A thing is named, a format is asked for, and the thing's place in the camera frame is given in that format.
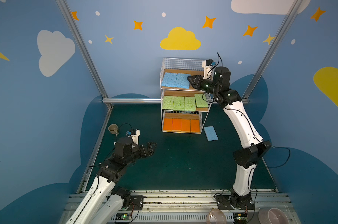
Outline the green sponge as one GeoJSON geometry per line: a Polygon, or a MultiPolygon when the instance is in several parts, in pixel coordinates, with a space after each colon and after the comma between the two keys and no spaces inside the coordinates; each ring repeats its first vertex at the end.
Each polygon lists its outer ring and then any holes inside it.
{"type": "Polygon", "coordinates": [[[174,96],[163,96],[162,110],[173,110],[174,108],[174,96]]]}
{"type": "Polygon", "coordinates": [[[196,111],[196,99],[195,97],[185,97],[184,98],[184,110],[185,111],[196,111]]]}
{"type": "Polygon", "coordinates": [[[197,108],[208,107],[208,102],[204,94],[195,94],[195,100],[197,108]]]}
{"type": "Polygon", "coordinates": [[[185,97],[175,96],[173,98],[173,110],[184,111],[184,109],[185,109],[185,97]]]}

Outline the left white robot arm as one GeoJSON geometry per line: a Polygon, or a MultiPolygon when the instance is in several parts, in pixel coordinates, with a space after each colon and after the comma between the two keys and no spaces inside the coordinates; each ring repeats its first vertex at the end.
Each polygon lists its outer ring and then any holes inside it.
{"type": "Polygon", "coordinates": [[[138,138],[131,135],[115,143],[114,153],[101,164],[96,180],[68,224],[106,224],[119,210],[129,206],[130,191],[116,187],[116,184],[128,165],[153,156],[157,147],[155,142],[138,145],[138,138]]]}

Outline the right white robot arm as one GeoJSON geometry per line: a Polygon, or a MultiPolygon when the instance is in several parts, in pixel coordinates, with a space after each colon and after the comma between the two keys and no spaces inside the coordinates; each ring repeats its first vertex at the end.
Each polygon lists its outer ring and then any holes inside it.
{"type": "Polygon", "coordinates": [[[194,75],[187,78],[190,85],[197,90],[213,95],[231,120],[239,136],[242,149],[233,153],[237,164],[235,183],[231,189],[230,204],[240,208],[252,200],[251,183],[258,161],[271,147],[269,141],[264,141],[249,119],[239,93],[230,88],[231,72],[220,66],[210,72],[213,77],[194,75]]]}

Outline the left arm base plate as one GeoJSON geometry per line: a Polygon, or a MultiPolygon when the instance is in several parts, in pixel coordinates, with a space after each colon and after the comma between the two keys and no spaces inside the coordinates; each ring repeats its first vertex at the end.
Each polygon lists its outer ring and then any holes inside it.
{"type": "Polygon", "coordinates": [[[141,211],[143,210],[144,196],[130,196],[130,198],[125,198],[122,211],[141,211]]]}

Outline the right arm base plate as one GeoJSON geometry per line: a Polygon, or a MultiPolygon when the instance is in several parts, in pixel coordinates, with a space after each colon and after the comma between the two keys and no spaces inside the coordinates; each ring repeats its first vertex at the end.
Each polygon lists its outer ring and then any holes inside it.
{"type": "Polygon", "coordinates": [[[254,210],[254,202],[251,195],[221,195],[214,196],[219,210],[254,210]]]}

